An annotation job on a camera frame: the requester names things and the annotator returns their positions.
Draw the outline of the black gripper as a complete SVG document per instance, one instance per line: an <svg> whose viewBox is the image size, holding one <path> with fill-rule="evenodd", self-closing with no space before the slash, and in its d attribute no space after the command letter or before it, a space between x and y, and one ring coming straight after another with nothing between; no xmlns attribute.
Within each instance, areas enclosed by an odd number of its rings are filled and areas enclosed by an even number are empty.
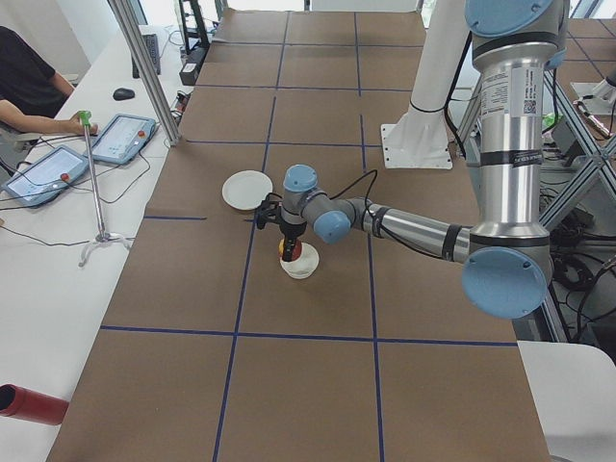
<svg viewBox="0 0 616 462"><path fill-rule="evenodd" d="M284 236L283 261L291 262L292 252L298 251L298 239L305 232L306 220L302 216L292 214L288 211L281 211L280 219L281 223L279 227Z"/></svg>

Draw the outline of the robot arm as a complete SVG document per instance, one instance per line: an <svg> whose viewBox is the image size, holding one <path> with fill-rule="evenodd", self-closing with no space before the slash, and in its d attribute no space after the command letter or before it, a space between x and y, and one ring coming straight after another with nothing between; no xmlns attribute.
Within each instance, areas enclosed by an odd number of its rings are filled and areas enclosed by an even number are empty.
<svg viewBox="0 0 616 462"><path fill-rule="evenodd" d="M351 229L421 254L459 262L466 297L481 311L517 319L544 301L552 277L548 230L539 220L543 79L565 52L565 1L470 1L465 19L479 92L479 221L472 228L374 204L336 199L306 165L290 167L275 208L282 268L312 273L318 256L300 236L312 229L333 244Z"/></svg>

